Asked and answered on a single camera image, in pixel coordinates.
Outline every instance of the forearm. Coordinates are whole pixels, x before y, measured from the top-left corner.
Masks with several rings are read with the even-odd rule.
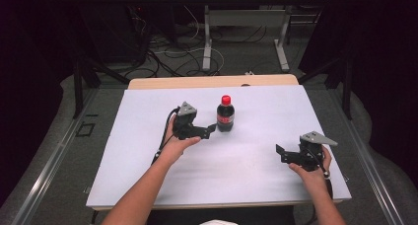
[[[326,191],[312,194],[313,205],[315,207],[318,224],[320,225],[343,225],[344,219],[341,217],[337,207]]]
[[[170,165],[157,160],[120,199],[103,224],[145,224]]]

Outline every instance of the bottle label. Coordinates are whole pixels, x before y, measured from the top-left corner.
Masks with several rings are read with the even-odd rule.
[[[218,115],[218,121],[221,123],[231,123],[232,121],[234,121],[234,115],[231,116],[221,116]]]

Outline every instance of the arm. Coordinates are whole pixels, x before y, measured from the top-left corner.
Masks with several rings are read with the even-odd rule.
[[[329,151],[322,146],[324,158],[323,166],[329,172],[331,164],[331,155]],[[320,225],[340,225],[345,224],[344,219],[336,208],[334,202],[328,194],[325,178],[321,169],[307,172],[296,164],[290,164],[289,168],[295,171],[304,182],[304,186],[313,199],[313,205],[316,210],[317,220]]]
[[[166,146],[159,159],[145,172],[136,184],[110,211],[103,224],[145,224],[154,201],[171,165],[189,146],[200,141],[200,137],[179,140],[173,135],[174,117],[166,134]]]

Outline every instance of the person's right hand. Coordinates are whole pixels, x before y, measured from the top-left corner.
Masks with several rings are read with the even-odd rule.
[[[329,165],[331,164],[331,155],[329,151],[322,146],[323,151],[323,166],[329,172]],[[301,166],[291,163],[289,168],[295,171],[304,182],[305,188],[310,194],[315,194],[321,191],[327,192],[325,177],[321,168],[316,169],[315,171],[308,172],[303,169]]]

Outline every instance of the black curtain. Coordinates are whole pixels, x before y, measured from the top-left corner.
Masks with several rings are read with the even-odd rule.
[[[0,0],[0,204],[27,169],[72,74],[43,0]]]
[[[418,187],[418,5],[416,0],[373,1],[325,7],[300,68],[313,72],[350,43],[353,92],[373,122],[370,145]],[[358,35],[352,40],[356,28]],[[327,73],[343,77],[340,67]]]

